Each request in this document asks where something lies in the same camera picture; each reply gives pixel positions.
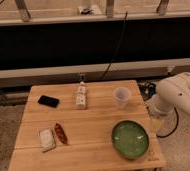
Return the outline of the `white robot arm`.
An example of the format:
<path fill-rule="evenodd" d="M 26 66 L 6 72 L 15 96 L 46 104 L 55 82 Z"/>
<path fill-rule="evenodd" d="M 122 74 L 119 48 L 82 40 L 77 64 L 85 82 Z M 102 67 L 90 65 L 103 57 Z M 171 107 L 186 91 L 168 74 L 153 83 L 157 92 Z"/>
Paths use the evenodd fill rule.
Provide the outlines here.
<path fill-rule="evenodd" d="M 150 116 L 150 130 L 156 133 L 164 117 L 175 108 L 190 116 L 190 72 L 182 72 L 156 83 L 156 93 L 146 101 Z"/>

